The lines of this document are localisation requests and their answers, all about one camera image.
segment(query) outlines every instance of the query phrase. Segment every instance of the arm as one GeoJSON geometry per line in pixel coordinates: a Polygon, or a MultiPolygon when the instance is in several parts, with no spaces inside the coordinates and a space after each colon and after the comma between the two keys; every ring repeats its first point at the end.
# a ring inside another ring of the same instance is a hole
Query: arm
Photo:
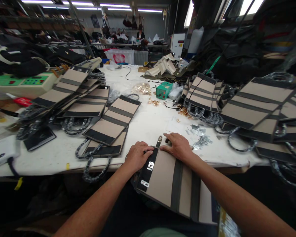
{"type": "Polygon", "coordinates": [[[172,147],[161,146],[196,172],[219,204],[247,236],[296,236],[296,231],[250,193],[194,154],[178,133],[164,134],[172,147]]]}
{"type": "Polygon", "coordinates": [[[137,142],[125,163],[56,232],[54,237],[98,236],[126,182],[146,163],[154,148],[137,142]]]}

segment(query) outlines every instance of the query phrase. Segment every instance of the fluorescent light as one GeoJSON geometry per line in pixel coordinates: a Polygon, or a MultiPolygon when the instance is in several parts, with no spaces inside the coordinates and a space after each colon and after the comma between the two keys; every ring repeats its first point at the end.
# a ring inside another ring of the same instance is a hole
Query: fluorescent light
{"type": "MultiPolygon", "coordinates": [[[[69,2],[67,2],[67,1],[62,1],[63,2],[63,4],[67,4],[67,5],[69,5],[69,2]]],[[[80,5],[80,6],[94,6],[93,5],[93,3],[91,3],[91,2],[72,2],[72,4],[73,5],[80,5]]]]}
{"type": "Polygon", "coordinates": [[[109,11],[132,11],[130,8],[108,8],[109,11]]]}
{"type": "Polygon", "coordinates": [[[162,13],[163,11],[161,10],[148,10],[148,9],[138,9],[139,12],[158,12],[162,13]]]}
{"type": "Polygon", "coordinates": [[[47,0],[22,0],[23,3],[46,3],[46,4],[54,4],[52,1],[47,0]]]}
{"type": "Polygon", "coordinates": [[[78,10],[101,10],[101,8],[77,8],[78,10]]]}
{"type": "Polygon", "coordinates": [[[43,8],[53,8],[53,9],[69,9],[66,7],[49,7],[49,6],[43,6],[43,8]]]}
{"type": "Polygon", "coordinates": [[[123,7],[129,8],[129,5],[117,5],[117,4],[100,4],[101,7],[123,7]]]}

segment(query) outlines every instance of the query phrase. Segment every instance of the white plastic container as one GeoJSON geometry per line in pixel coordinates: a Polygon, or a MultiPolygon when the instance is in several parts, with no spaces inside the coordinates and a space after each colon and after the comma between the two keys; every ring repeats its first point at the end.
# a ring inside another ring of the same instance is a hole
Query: white plastic container
{"type": "Polygon", "coordinates": [[[188,47],[187,53],[196,54],[198,46],[200,46],[202,37],[204,33],[204,27],[202,26],[200,29],[193,30],[192,36],[191,36],[191,42],[188,47]]]}
{"type": "Polygon", "coordinates": [[[104,52],[106,57],[114,62],[118,63],[128,63],[135,64],[134,60],[134,50],[132,49],[110,49],[104,52]]]}

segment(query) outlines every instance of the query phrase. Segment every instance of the person's right hand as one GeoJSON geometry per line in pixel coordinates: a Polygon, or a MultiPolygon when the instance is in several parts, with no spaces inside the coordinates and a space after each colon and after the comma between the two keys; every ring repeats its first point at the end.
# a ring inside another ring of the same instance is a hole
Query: person's right hand
{"type": "Polygon", "coordinates": [[[194,153],[185,137],[179,133],[164,133],[163,135],[170,140],[172,147],[163,145],[160,147],[160,150],[170,153],[181,161],[185,161],[187,158],[193,156],[194,153]]]}

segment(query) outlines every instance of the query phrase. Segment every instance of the white tablecloth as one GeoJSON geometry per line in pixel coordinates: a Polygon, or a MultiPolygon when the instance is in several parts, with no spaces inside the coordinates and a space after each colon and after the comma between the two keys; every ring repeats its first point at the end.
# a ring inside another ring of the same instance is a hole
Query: white tablecloth
{"type": "MultiPolygon", "coordinates": [[[[129,73],[129,68],[116,69],[115,71],[109,71],[106,69],[107,65],[100,70],[105,73],[107,85],[112,88],[119,88],[121,91],[127,91],[135,81],[143,80],[140,77],[143,73],[139,73],[136,69],[132,70],[126,80],[125,76],[129,73]]],[[[154,82],[150,82],[150,87],[158,85],[154,82]]],[[[191,145],[198,140],[196,135],[189,132],[186,133],[187,128],[191,129],[192,124],[197,125],[201,123],[198,120],[189,120],[184,117],[175,109],[166,108],[162,103],[159,106],[148,104],[149,97],[157,99],[153,92],[156,88],[152,88],[152,96],[141,95],[140,101],[142,102],[140,108],[136,112],[132,121],[129,124],[128,134],[124,144],[124,148],[120,157],[113,158],[111,161],[110,170],[117,169],[124,163],[125,157],[130,147],[137,141],[145,141],[149,145],[155,146],[160,135],[163,133],[179,132],[185,136],[191,145]]],[[[260,159],[254,151],[247,153],[239,153],[232,150],[227,144],[227,137],[220,135],[221,139],[217,138],[217,134],[213,128],[204,126],[206,129],[206,135],[210,136],[213,141],[212,144],[204,146],[202,149],[194,150],[194,152],[200,156],[203,160],[208,162],[214,167],[244,167],[254,165],[267,165],[267,160],[260,159]]],[[[54,130],[56,139],[43,145],[42,147],[28,152],[21,142],[21,155],[14,160],[14,168],[20,175],[51,175],[60,172],[67,171],[68,169],[80,169],[85,167],[86,161],[78,160],[75,158],[75,150],[85,139],[82,135],[69,136],[62,130],[54,130]]],[[[246,144],[240,140],[235,140],[235,146],[239,148],[245,147],[246,144]]],[[[96,159],[91,166],[101,168],[107,162],[106,158],[96,159]]],[[[0,166],[0,176],[11,176],[12,172],[8,164],[0,166]]]]}

